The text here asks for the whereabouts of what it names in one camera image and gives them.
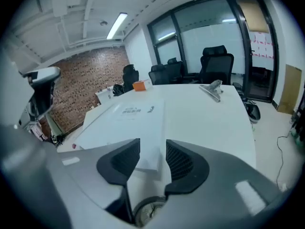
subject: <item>floor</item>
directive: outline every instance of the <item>floor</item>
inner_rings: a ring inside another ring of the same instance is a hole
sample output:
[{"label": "floor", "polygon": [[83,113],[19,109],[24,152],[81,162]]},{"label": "floor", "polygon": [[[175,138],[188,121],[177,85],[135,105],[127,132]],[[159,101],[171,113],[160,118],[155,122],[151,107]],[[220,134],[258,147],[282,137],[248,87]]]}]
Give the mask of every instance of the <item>floor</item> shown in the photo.
[{"label": "floor", "polygon": [[[256,102],[261,120],[253,124],[253,134],[256,148],[256,168],[259,172],[276,183],[276,177],[282,164],[281,152],[276,145],[279,136],[287,136],[291,124],[291,115],[277,112],[271,104]],[[82,127],[68,135],[58,152],[79,150],[72,149],[75,138],[81,133]],[[281,170],[278,184],[281,190],[291,188],[298,180],[302,164],[305,161],[303,150],[300,150],[291,135],[280,138],[279,146],[283,151],[284,165]]]}]

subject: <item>cable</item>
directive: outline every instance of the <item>cable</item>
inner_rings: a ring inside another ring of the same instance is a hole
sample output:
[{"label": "cable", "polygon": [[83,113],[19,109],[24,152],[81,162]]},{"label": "cable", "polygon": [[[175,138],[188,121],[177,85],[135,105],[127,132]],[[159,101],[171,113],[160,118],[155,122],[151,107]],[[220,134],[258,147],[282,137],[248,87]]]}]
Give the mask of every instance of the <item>cable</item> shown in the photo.
[{"label": "cable", "polygon": [[281,137],[288,138],[288,136],[289,136],[289,134],[290,134],[290,130],[291,130],[291,128],[289,129],[289,132],[288,132],[288,134],[287,134],[286,136],[284,136],[284,135],[279,136],[279,137],[277,138],[277,141],[276,141],[277,147],[278,147],[278,149],[281,151],[281,158],[282,158],[282,165],[281,165],[281,167],[280,167],[280,169],[279,169],[279,171],[278,171],[277,177],[276,177],[276,185],[277,185],[277,187],[278,187],[279,189],[280,189],[280,187],[279,187],[279,185],[278,185],[278,178],[280,177],[280,173],[281,173],[281,170],[282,170],[283,165],[284,165],[284,159],[283,159],[283,151],[282,151],[282,149],[281,149],[281,148],[279,147],[279,145],[278,145],[278,139],[280,139]]}]

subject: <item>brick wall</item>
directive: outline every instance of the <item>brick wall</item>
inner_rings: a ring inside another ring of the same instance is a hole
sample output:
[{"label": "brick wall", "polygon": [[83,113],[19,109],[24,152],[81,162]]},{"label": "brick wall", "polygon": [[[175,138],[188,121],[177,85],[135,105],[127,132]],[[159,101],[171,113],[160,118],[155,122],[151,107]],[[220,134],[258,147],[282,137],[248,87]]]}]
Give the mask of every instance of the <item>brick wall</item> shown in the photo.
[{"label": "brick wall", "polygon": [[97,106],[98,90],[105,89],[106,83],[123,82],[123,67],[128,64],[122,46],[80,53],[52,65],[60,68],[61,78],[55,85],[50,115],[65,133],[81,125],[90,107]]}]

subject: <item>ceiling light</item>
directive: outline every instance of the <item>ceiling light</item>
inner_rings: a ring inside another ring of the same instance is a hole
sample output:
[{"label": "ceiling light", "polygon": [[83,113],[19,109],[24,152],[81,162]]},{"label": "ceiling light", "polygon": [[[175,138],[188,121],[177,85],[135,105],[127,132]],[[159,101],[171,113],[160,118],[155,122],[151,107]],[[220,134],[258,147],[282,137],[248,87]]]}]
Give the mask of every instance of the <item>ceiling light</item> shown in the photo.
[{"label": "ceiling light", "polygon": [[107,36],[107,40],[112,39],[120,25],[123,23],[123,21],[126,19],[127,13],[120,13],[119,17],[116,19],[115,23],[111,27],[111,30]]},{"label": "ceiling light", "polygon": [[227,19],[227,20],[223,20],[223,22],[236,22],[236,19]]},{"label": "ceiling light", "polygon": [[164,38],[169,37],[169,36],[174,35],[174,34],[175,34],[175,32],[168,33],[167,35],[165,35],[165,36],[163,36],[163,37],[160,37],[160,38],[158,39],[158,41],[161,41],[161,40],[163,40]]}]

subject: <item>door frame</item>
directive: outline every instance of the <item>door frame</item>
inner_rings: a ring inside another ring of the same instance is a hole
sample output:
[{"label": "door frame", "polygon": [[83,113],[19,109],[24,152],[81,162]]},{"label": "door frame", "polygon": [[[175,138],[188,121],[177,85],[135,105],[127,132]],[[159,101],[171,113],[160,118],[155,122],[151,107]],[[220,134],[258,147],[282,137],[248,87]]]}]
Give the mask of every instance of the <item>door frame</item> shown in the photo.
[{"label": "door frame", "polygon": [[[184,72],[187,74],[187,62],[186,62],[186,58],[185,58],[185,53],[184,53],[184,48],[183,48],[183,42],[181,39],[181,31],[180,28],[178,26],[178,22],[175,16],[175,12],[184,9],[186,7],[190,7],[193,6],[197,3],[202,3],[208,0],[193,0],[187,3],[184,3],[172,10],[167,11],[166,13],[164,13],[163,15],[161,15],[160,17],[158,17],[157,19],[153,20],[152,22],[150,22],[147,27],[148,27],[148,31],[152,40],[152,44],[153,44],[153,48],[154,48],[154,52],[156,55],[156,59],[158,63],[161,63],[160,61],[160,56],[158,53],[158,49],[157,46],[160,42],[155,42],[154,39],[154,33],[152,30],[152,26],[154,24],[156,24],[157,22],[161,21],[162,19],[170,16],[172,18],[175,30],[176,30],[176,39],[177,39],[177,43],[178,43],[178,47],[179,47],[179,52],[180,52],[180,57],[181,57],[181,61],[183,62],[183,66],[184,66]],[[275,88],[276,88],[276,84],[277,84],[277,79],[278,79],[278,67],[279,67],[279,54],[278,54],[278,43],[277,43],[277,36],[275,33],[275,27],[273,24],[273,21],[271,19],[271,16],[269,14],[269,11],[267,9],[267,6],[264,2],[264,0],[257,0],[263,15],[267,21],[267,24],[269,25],[269,29],[270,29],[270,34],[271,34],[271,38],[273,41],[273,51],[274,51],[274,78],[273,78],[273,82],[272,82],[272,93],[270,97],[262,97],[262,96],[258,96],[258,95],[254,95],[254,94],[250,94],[250,82],[249,82],[249,73],[252,67],[252,49],[251,49],[251,43],[250,43],[250,36],[247,30],[247,26],[246,26],[246,21],[244,20],[244,16],[243,16],[243,12],[242,9],[240,8],[240,6],[238,5],[238,3],[236,2],[236,0],[227,0],[233,15],[236,17],[237,23],[239,25],[240,31],[241,31],[241,35],[242,35],[242,39],[243,39],[243,46],[244,46],[244,63],[245,63],[245,73],[244,73],[244,82],[243,82],[243,92],[244,92],[244,96],[247,98],[251,98],[251,99],[255,99],[255,100],[259,100],[259,101],[263,101],[263,102],[268,102],[271,103],[274,94],[275,94]]]}]

